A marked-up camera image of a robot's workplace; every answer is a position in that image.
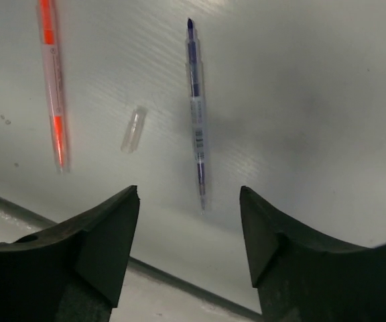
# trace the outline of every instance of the table surface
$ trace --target table surface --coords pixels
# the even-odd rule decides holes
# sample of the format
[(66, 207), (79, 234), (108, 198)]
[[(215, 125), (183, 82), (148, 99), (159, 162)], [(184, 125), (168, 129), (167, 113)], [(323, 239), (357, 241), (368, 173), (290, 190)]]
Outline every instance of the table surface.
[[(386, 242), (386, 1), (57, 0), (72, 171), (57, 175), (35, 0), (0, 0), (0, 196), (54, 221), (130, 184), (132, 256), (250, 309), (239, 190)], [(186, 81), (196, 22), (212, 211), (198, 212)], [(134, 108), (138, 150), (120, 151)]]

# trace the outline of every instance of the orange highlighter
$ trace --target orange highlighter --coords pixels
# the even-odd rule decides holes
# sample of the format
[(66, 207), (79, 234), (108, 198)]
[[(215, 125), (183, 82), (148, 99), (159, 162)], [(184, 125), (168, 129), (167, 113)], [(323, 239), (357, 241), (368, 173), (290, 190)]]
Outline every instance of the orange highlighter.
[(68, 172), (62, 77), (53, 0), (38, 0), (37, 14), (55, 162), (58, 172)]

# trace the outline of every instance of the clear plastic cap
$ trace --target clear plastic cap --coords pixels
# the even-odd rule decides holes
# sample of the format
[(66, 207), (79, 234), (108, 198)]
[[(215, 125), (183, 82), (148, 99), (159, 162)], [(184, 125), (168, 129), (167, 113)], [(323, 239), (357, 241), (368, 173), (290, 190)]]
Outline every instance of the clear plastic cap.
[(145, 116), (147, 115), (147, 109), (142, 106), (138, 106), (132, 113), (131, 121), (127, 126), (123, 143), (121, 144), (121, 150), (126, 153), (132, 153), (136, 151), (141, 138), (142, 129), (144, 128)]

